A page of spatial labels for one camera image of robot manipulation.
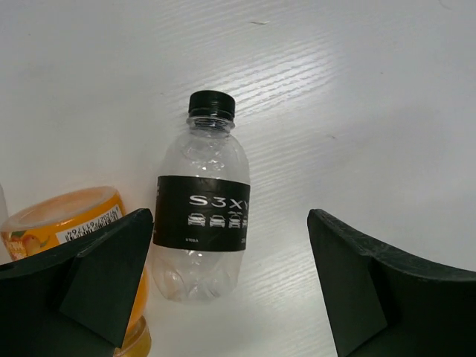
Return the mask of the orange juice bottle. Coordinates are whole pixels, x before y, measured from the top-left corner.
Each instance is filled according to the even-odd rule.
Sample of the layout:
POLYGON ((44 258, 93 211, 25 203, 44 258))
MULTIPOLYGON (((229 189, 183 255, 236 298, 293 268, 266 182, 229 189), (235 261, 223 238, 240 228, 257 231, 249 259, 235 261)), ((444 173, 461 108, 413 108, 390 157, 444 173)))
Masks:
MULTIPOLYGON (((111 186, 90 187, 65 193, 7 215, 1 203, 1 261, 43 252, 96 231, 126 215, 119 191, 111 186)), ((123 345, 115 356, 148 356, 152 346, 144 310, 149 297, 149 277, 142 272, 123 345)))

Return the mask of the clear bottle red cap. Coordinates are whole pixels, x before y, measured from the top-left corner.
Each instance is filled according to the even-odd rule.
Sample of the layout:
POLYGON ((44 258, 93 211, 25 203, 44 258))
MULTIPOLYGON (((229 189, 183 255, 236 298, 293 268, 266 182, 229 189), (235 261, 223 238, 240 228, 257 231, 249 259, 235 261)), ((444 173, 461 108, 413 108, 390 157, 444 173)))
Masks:
POLYGON ((0 185, 0 225, 2 225, 8 218, 8 209, 6 199, 4 197, 3 187, 0 185))

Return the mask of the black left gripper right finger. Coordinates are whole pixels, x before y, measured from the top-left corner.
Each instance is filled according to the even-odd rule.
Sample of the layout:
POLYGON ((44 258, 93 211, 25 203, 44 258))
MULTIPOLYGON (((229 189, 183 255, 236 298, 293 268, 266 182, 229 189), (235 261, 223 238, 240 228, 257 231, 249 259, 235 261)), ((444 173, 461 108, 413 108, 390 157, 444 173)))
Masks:
POLYGON ((410 254, 321 209, 307 218, 339 356, 473 356, 475 273, 410 254))

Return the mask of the black label small bottle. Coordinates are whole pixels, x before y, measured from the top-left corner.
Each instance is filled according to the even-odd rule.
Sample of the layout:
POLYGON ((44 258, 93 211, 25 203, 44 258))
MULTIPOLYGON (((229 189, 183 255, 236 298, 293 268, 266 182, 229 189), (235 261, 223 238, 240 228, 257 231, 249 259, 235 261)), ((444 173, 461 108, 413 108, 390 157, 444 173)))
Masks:
POLYGON ((152 277, 168 300, 211 301, 237 286, 251 180, 245 150, 231 134, 235 106, 220 91, 191 94, 187 128, 159 170, 152 277))

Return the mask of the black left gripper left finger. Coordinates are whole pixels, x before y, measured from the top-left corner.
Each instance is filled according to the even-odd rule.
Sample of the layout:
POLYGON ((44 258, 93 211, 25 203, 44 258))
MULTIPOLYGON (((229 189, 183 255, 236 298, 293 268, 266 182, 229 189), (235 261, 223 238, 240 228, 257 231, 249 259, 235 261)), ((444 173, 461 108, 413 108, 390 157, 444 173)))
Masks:
POLYGON ((141 208, 1 265, 1 355, 112 356, 126 334, 152 228, 150 210, 141 208))

